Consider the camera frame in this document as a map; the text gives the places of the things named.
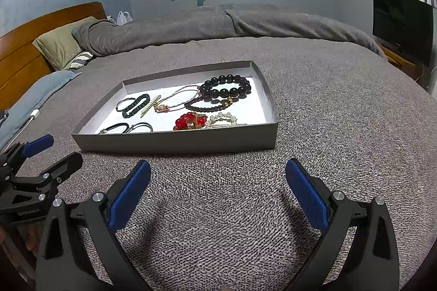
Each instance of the gray box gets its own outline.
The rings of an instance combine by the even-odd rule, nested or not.
[[[140,118],[138,112],[129,119],[124,119],[121,112],[115,111],[117,103],[130,94],[138,97],[139,93],[147,92],[152,100],[157,93],[173,92],[173,87],[200,84],[214,76],[229,73],[244,76],[251,82],[252,92],[247,98],[238,100],[222,112],[225,114],[229,111],[233,115],[238,112],[238,115],[235,114],[237,123],[243,125],[173,131],[174,117],[180,117],[187,112],[186,109],[157,114],[151,108],[143,118]],[[195,106],[211,107],[211,103],[201,101]],[[102,128],[114,122],[149,122],[154,132],[145,132],[148,128],[143,127],[144,132],[134,130],[132,133],[123,134],[109,131],[98,134]],[[71,132],[78,146],[85,152],[117,154],[200,154],[273,149],[276,134],[276,106],[266,80],[253,61],[207,64],[124,80],[106,94]]]

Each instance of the striped pillow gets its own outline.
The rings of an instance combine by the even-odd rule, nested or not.
[[[88,51],[79,53],[64,69],[76,70],[87,65],[87,63],[93,58],[93,55]]]

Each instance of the gray blanket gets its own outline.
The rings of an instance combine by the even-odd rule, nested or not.
[[[357,28],[326,17],[276,7],[201,7],[123,26],[100,20],[83,24],[73,36],[82,48],[97,57],[166,43],[270,36],[352,42],[385,58],[375,41]]]
[[[285,164],[297,157],[310,174],[351,199],[385,198],[405,284],[437,237],[437,103],[411,78],[353,43],[244,37],[96,58],[24,130],[20,141],[50,133],[55,144],[28,159],[22,173],[34,176],[79,151],[71,130],[122,80],[244,59],[259,65],[276,102],[275,149],[204,156],[84,153],[83,168],[60,186],[60,197],[69,203],[88,199],[147,159],[152,180],[117,238],[152,288],[279,291],[319,237],[285,181]],[[330,280],[341,270],[352,237],[353,229]],[[87,233],[84,240],[98,276],[106,279]]]

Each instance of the silver screw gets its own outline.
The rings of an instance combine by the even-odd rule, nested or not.
[[[383,204],[385,204],[384,198],[381,197],[381,196],[377,196],[377,197],[375,197],[375,202],[376,202],[378,205],[383,205]]]
[[[93,195],[93,201],[99,202],[102,201],[104,198],[104,195],[101,192],[98,192]]]
[[[62,199],[54,199],[52,202],[52,205],[55,207],[61,206],[62,205]]]
[[[344,199],[344,194],[341,191],[334,191],[332,196],[336,199],[336,200],[343,200]]]

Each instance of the black flat screen tv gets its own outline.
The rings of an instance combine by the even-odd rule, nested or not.
[[[419,0],[373,0],[373,35],[405,59],[429,66],[433,7]]]

